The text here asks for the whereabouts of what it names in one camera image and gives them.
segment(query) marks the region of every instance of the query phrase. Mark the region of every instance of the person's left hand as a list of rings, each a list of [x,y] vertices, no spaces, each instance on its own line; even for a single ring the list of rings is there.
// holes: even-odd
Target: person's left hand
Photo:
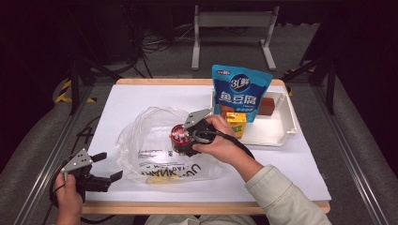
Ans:
[[[59,206],[58,220],[56,224],[80,224],[83,200],[82,196],[76,192],[75,177],[72,174],[69,174],[65,181],[64,175],[62,173],[58,174],[55,180],[55,188],[58,187],[61,188],[56,191],[56,198]]]

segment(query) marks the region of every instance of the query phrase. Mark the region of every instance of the human hand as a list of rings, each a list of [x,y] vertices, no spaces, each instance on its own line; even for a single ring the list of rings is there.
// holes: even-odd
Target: human hand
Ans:
[[[62,173],[58,174],[55,180],[55,187],[61,187],[56,191],[56,198],[59,206],[56,224],[80,224],[83,200],[82,196],[76,192],[76,178],[74,175],[69,174],[65,181],[64,175]]]
[[[225,121],[222,116],[218,114],[213,114],[206,117],[206,120],[218,131],[235,137],[234,130],[232,130],[231,126]],[[192,149],[200,153],[210,154],[216,159],[231,165],[234,165],[234,163],[240,158],[247,156],[242,149],[221,136],[216,136],[213,143],[211,144],[194,144]]]

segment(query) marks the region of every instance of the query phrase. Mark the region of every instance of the person's right hand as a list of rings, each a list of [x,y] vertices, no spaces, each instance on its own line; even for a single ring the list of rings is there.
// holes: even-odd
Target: person's right hand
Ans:
[[[235,137],[234,130],[232,130],[231,126],[222,116],[213,114],[206,117],[206,120],[218,131]],[[234,165],[238,160],[247,157],[247,154],[242,149],[221,136],[216,136],[213,143],[197,143],[194,144],[192,148],[200,153],[210,154],[216,159],[231,165]]]

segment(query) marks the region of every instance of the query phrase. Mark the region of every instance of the wooden table edge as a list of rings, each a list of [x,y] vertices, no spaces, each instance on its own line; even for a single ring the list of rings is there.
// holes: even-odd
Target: wooden table edge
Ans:
[[[119,79],[116,84],[130,84],[130,85],[213,85],[212,79],[136,79],[125,78]],[[284,87],[284,82],[279,79],[273,79],[271,85],[281,85]]]
[[[329,202],[314,202],[327,214]],[[83,214],[106,215],[264,215],[256,202],[85,202]]]

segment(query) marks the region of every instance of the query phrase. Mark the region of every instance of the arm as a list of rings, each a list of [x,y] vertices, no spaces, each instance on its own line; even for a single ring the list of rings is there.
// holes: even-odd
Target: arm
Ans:
[[[235,135],[221,116],[210,115],[207,121],[217,130]],[[330,224],[322,210],[277,168],[264,167],[226,139],[217,136],[212,144],[195,144],[192,148],[232,165],[265,210],[270,224]]]

